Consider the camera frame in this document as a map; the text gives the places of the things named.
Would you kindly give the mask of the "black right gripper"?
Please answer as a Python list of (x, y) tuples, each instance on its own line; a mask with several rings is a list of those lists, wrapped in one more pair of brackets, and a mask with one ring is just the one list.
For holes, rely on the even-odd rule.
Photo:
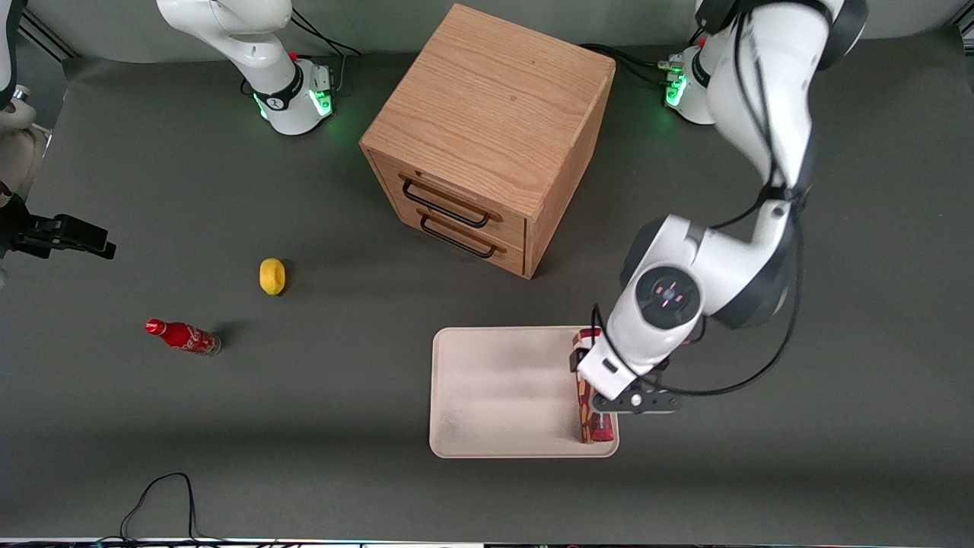
[(1, 259), (9, 252), (49, 259), (53, 249), (76, 250), (112, 260), (117, 252), (108, 231), (70, 215), (31, 215), (24, 199), (1, 183)]

